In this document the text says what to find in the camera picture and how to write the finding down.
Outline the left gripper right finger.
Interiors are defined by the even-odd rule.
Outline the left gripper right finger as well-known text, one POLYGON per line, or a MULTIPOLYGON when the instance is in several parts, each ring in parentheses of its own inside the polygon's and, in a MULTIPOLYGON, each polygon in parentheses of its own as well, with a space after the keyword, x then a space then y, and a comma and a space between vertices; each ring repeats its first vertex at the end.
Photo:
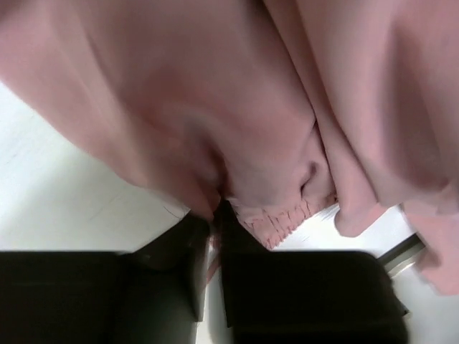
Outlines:
POLYGON ((407 343, 384 266, 362 251, 266 249, 222 201, 214 213, 233 343, 407 343))

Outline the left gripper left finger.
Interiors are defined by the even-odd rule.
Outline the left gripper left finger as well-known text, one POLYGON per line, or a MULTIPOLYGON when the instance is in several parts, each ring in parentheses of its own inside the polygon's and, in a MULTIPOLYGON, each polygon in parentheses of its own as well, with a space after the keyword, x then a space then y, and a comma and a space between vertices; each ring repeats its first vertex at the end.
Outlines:
POLYGON ((136 252, 3 251, 3 343, 193 343, 209 224, 191 214, 136 252))

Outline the pink trousers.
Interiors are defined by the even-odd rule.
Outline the pink trousers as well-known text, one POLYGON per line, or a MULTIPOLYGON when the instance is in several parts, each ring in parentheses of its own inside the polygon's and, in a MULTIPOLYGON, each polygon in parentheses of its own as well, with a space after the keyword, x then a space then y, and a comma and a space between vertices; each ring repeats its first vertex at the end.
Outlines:
POLYGON ((1 81, 121 178, 263 246, 400 205, 458 292, 456 1, 3 1, 1 81))

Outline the aluminium front rail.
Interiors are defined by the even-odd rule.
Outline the aluminium front rail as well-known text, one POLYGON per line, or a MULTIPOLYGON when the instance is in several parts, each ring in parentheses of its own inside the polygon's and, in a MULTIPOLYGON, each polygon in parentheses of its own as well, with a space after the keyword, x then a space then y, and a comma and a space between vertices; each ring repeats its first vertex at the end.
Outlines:
POLYGON ((425 251, 425 243, 417 234, 400 242, 378 258, 391 278, 411 267, 425 251))

